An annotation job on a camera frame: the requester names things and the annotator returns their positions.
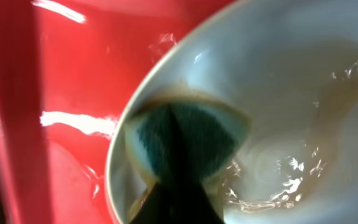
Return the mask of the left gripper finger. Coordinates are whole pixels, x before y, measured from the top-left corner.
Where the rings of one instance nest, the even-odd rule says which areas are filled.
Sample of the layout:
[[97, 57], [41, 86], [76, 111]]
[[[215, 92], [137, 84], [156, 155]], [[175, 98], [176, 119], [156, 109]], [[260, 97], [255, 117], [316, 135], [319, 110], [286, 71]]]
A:
[[176, 186], [153, 182], [132, 223], [222, 223], [201, 184]]

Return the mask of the green yellow sponge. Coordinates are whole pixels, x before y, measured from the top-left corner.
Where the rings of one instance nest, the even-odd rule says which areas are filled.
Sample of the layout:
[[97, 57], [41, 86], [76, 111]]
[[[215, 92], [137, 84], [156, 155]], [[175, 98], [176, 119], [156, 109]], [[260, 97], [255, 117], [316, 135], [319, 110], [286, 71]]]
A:
[[178, 100], [150, 105], [124, 125], [127, 153], [146, 181], [201, 184], [234, 157], [250, 119], [222, 103]]

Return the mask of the light blue plate top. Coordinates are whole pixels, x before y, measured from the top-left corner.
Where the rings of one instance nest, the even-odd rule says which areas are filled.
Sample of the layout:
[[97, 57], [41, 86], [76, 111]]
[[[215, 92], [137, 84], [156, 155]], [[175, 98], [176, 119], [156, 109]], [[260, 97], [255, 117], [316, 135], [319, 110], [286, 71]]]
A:
[[123, 124], [181, 90], [251, 119], [219, 182], [226, 223], [358, 223], [358, 0], [237, 1], [172, 48], [114, 129], [105, 185], [117, 223], [145, 190]]

